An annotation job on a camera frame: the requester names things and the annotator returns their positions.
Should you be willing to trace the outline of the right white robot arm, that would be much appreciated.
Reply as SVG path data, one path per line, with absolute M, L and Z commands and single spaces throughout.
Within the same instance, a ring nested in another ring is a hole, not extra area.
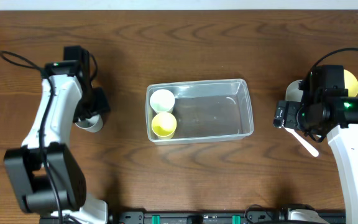
M 316 157 L 318 151 L 300 136 L 327 140 L 337 164 L 346 223 L 358 223 L 358 81 L 341 65 L 322 65 L 288 85 L 273 120 Z

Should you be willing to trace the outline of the clear plastic storage box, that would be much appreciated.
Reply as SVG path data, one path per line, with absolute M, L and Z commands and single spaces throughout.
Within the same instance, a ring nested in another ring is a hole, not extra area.
M 152 131 L 156 113 L 150 98 L 158 90 L 168 90 L 175 96 L 173 115 L 177 128 L 171 139 L 160 139 Z M 240 78 L 149 85 L 145 120 L 148 138 L 156 145 L 232 141 L 254 132 L 248 86 Z

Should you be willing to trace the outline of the white plastic cup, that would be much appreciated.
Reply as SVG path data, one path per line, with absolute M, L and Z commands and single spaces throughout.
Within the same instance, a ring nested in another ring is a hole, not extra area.
M 157 90 L 151 95 L 149 103 L 156 113 L 171 113 L 175 105 L 175 96 L 169 90 Z

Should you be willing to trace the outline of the yellow plastic bowl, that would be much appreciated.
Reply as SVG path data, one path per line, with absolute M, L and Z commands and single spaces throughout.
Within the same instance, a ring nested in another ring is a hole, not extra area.
M 345 89 L 348 90 L 349 97 L 356 97 L 358 95 L 358 80 L 348 70 L 344 70 L 344 85 Z

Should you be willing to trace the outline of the grey plastic bowl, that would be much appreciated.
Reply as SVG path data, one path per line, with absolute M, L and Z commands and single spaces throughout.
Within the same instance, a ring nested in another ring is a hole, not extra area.
M 303 90 L 299 89 L 300 83 L 302 80 L 295 80 L 294 82 L 290 83 L 287 87 L 285 93 L 285 100 L 286 101 L 295 101 L 300 102 L 303 96 Z

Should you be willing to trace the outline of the yellow plastic cup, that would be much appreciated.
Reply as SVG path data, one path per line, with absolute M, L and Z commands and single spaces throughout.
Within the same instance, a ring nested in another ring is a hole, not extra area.
M 177 120 L 171 113 L 162 112 L 154 116 L 151 127 L 159 139 L 171 139 L 177 128 Z

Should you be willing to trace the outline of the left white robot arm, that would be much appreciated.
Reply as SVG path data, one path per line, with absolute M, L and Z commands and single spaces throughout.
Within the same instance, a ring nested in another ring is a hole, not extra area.
M 69 150 L 71 127 L 91 133 L 110 111 L 102 88 L 93 87 L 95 57 L 79 45 L 63 49 L 63 60 L 44 67 L 18 55 L 21 67 L 40 72 L 42 97 L 34 123 L 4 166 L 20 209 L 40 223 L 108 223 L 108 204 L 87 192 L 85 175 Z

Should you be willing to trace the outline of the grey plastic cup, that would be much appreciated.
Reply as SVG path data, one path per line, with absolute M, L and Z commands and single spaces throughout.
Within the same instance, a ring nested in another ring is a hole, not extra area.
M 76 122 L 75 124 L 77 127 L 84 129 L 87 132 L 97 133 L 103 128 L 103 119 L 101 115 L 97 114 L 91 118 Z

